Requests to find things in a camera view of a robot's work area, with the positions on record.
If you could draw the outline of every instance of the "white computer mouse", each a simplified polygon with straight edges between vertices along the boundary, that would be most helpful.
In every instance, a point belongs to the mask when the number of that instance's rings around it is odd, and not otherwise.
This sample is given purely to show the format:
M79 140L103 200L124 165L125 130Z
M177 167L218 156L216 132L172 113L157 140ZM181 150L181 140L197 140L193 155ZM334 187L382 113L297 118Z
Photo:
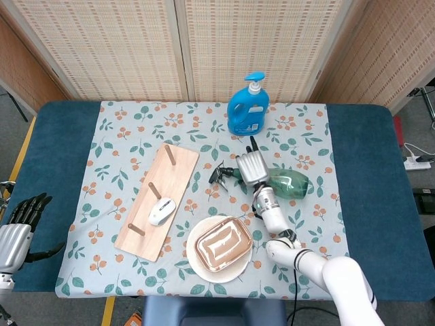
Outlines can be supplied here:
M155 226L163 225L176 207L177 205L172 199L168 197L161 198L153 206L148 221Z

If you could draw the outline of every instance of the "yellow tape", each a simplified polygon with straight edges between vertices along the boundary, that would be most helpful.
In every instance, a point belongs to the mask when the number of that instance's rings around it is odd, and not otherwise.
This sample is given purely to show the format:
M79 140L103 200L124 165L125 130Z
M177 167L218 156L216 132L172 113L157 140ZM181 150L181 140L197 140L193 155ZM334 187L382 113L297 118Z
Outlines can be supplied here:
M20 153L18 154L18 157L16 158L14 168L12 169L11 175L9 176L8 181L16 181L16 177L18 176L18 172L21 169L22 161L24 160L24 157L26 156L27 148L29 147L30 138L32 137L33 127L35 125L36 117L32 119L32 122L30 123L29 130L27 131L26 138L24 139ZM3 192L4 198L9 198L11 194L5 190Z
M103 320L101 321L101 326L110 326L111 314L114 311L116 297L108 297L106 299L106 305L104 307Z

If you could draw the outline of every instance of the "floral tablecloth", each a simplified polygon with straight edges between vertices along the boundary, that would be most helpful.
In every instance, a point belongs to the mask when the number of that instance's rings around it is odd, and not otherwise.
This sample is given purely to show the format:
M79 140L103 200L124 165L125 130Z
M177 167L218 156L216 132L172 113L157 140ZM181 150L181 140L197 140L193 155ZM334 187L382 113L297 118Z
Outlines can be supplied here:
M307 197L279 202L304 246L325 259L348 255L325 105L270 105L256 136L268 166L293 168L310 178ZM200 153L198 164L153 263L114 248L114 242L152 164L171 143ZM224 103L102 102L67 248L56 282L59 297L199 295L292 299L293 273L266 256L269 234L250 210L251 189L227 179L228 193L208 179L222 161L236 167L249 137L228 132ZM210 215L233 215L254 238L251 262L229 283L208 283L186 258L189 231ZM298 274L299 298L329 299Z

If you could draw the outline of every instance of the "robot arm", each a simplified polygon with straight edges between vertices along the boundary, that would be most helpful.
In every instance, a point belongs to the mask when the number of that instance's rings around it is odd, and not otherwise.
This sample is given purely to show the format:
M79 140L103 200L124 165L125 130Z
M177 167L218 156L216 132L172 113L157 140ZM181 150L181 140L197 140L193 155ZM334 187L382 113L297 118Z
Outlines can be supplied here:
M376 313L377 301L361 267L350 257L325 260L310 249L303 249L290 229L273 189L267 185L268 168L251 137L252 149L236 161L246 185L254 187L253 208L259 212L270 233L278 234L267 242L266 252L277 264L304 274L328 292L338 310L341 325L384 325Z
M23 200L12 211L7 223L0 227L0 303L1 297L9 294L14 288L12 275L22 267L24 262L31 263L49 258L65 245L62 242L52 250L29 253L33 233L42 211L51 199L52 197L46 197L44 193Z

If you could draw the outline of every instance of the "woven panel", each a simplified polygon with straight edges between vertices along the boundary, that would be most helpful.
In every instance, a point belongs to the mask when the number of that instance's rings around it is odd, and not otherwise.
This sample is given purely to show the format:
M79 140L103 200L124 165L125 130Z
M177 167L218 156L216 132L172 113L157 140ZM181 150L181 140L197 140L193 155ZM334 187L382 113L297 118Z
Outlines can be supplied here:
M376 0L317 101L389 106L435 67L435 2Z
M266 71L271 102L301 96L342 1L186 0L197 101L223 101Z
M0 40L0 79L18 100L38 112L49 101L66 99L3 19L0 19Z
M85 99L181 100L164 0L14 0Z

